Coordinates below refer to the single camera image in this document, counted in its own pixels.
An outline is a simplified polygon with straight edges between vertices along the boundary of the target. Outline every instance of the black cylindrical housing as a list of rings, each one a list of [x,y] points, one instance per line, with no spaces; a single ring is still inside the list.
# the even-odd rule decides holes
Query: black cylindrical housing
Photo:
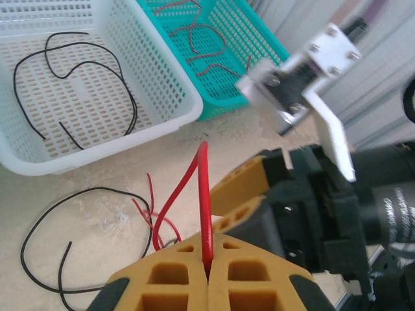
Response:
[[[415,144],[352,154],[366,243],[415,242]]]

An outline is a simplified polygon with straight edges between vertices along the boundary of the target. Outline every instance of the teal plastic basket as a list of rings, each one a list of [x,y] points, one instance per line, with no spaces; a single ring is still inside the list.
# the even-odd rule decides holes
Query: teal plastic basket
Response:
[[[266,57],[276,65],[284,62],[289,54],[273,33],[261,21],[245,0],[198,0],[202,13],[196,24],[212,26],[226,41],[226,50],[220,56],[201,58],[191,63],[187,60],[197,56],[190,47],[189,30],[181,30],[173,37],[169,35],[181,27],[193,23],[199,7],[191,1],[155,11],[177,0],[137,0],[153,22],[167,45],[184,68],[203,99],[204,109],[200,121],[212,119],[223,113],[244,107],[248,101],[239,93],[235,83],[240,79],[223,68],[214,67],[203,76],[196,76],[214,63],[245,74],[248,61],[250,67]],[[193,47],[200,55],[213,54],[223,48],[223,40],[208,28],[193,29]]]

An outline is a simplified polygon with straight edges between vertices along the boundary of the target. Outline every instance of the white wall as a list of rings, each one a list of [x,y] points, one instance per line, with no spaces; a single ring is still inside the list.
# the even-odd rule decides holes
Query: white wall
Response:
[[[343,25],[362,12],[369,0],[248,2],[287,50],[294,52],[339,8],[351,11]],[[403,88],[415,75],[415,1],[390,0],[358,46],[364,57],[324,92],[324,100],[343,121],[348,139],[357,148],[415,139],[415,124],[406,119],[401,103]]]

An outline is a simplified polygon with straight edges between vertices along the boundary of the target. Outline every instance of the plastic basket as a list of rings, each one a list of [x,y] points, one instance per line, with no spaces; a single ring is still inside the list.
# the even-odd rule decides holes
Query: plastic basket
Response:
[[[174,132],[200,116],[200,95],[135,0],[0,3],[0,160],[10,170],[30,176],[65,172]],[[40,54],[20,66],[16,86],[29,119],[46,136],[43,140],[18,106],[14,67],[44,49],[51,33],[82,29],[89,36],[56,36],[49,47],[87,41],[109,48],[137,102],[136,127],[123,136],[133,108],[115,75],[87,64],[59,80]],[[60,75],[84,60],[119,72],[110,53],[86,45],[50,52],[49,59]],[[85,150],[74,145],[59,122]]]
[[[201,121],[241,108],[248,102],[235,88],[238,76],[220,67],[213,68],[204,76],[197,77],[196,74],[213,63],[219,63],[243,75],[250,56],[251,65],[264,57],[279,65],[289,55],[245,0],[197,0],[203,10],[196,23],[210,25],[218,30],[226,41],[226,51],[220,56],[203,58],[187,64],[187,60],[196,55],[190,48],[189,31],[180,31],[171,38],[169,35],[180,27],[191,25],[199,8],[189,1],[166,8],[155,16],[157,9],[177,0],[137,1],[202,96],[204,110],[199,118]],[[192,41],[200,54],[215,53],[223,48],[220,36],[207,28],[195,28]]]

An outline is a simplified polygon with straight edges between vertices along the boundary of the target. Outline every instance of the white plastic basket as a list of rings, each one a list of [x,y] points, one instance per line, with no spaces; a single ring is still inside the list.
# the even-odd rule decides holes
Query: white plastic basket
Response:
[[[87,64],[68,79],[55,78],[44,55],[20,66],[17,89],[36,129],[26,121],[13,90],[15,65],[43,50],[55,32],[85,35],[54,37],[49,48],[75,41],[98,43],[119,59],[137,102],[137,124],[128,93],[108,70]],[[50,52],[59,74],[84,60],[119,73],[113,56],[96,47],[75,45]],[[196,120],[202,99],[136,0],[0,0],[0,160],[23,175],[62,173],[176,131]],[[79,150],[59,122],[85,148]]]

